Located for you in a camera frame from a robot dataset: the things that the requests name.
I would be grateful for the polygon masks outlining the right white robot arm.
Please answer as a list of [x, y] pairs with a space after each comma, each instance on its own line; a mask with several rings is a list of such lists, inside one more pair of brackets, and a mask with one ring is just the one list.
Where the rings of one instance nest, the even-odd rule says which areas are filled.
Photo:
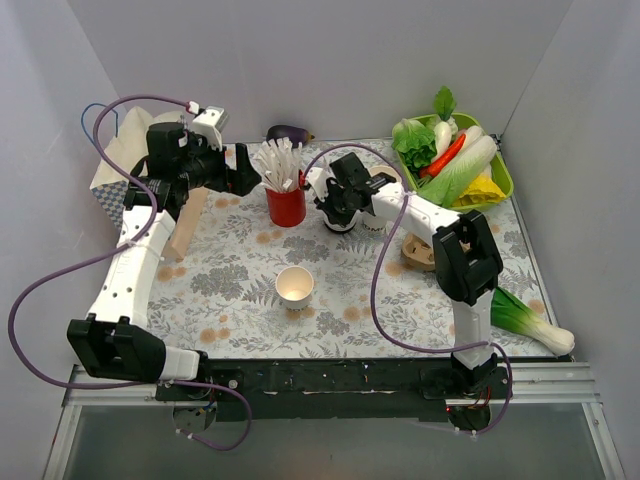
[[445, 350], [460, 366], [452, 373], [453, 387], [469, 398], [486, 389], [487, 372], [496, 365], [490, 308], [503, 262], [485, 216], [437, 206], [393, 175], [372, 175], [354, 153], [326, 168], [311, 162], [303, 188], [313, 192], [325, 225], [335, 232], [350, 230], [358, 214], [368, 214], [390, 222], [391, 234], [402, 228], [432, 248], [437, 283], [453, 308], [455, 345]]

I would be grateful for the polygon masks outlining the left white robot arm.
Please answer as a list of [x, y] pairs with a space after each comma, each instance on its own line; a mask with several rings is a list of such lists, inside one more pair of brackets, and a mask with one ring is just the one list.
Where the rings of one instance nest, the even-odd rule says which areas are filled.
[[235, 146], [235, 165], [226, 149], [180, 122], [151, 125], [146, 155], [132, 170], [124, 199], [119, 244], [102, 289], [83, 319], [74, 319], [67, 338], [87, 373], [96, 378], [157, 383], [178, 380], [193, 400], [213, 386], [200, 367], [203, 354], [170, 347], [148, 330], [151, 286], [167, 241], [190, 191], [201, 187], [238, 197], [261, 181], [245, 144]]

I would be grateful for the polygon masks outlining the white paper coffee cup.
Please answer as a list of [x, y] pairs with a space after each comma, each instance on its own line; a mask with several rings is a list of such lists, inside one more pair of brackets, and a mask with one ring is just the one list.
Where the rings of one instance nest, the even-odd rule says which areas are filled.
[[275, 287], [284, 307], [301, 311], [310, 304], [315, 282], [312, 274], [301, 266], [289, 266], [276, 278]]

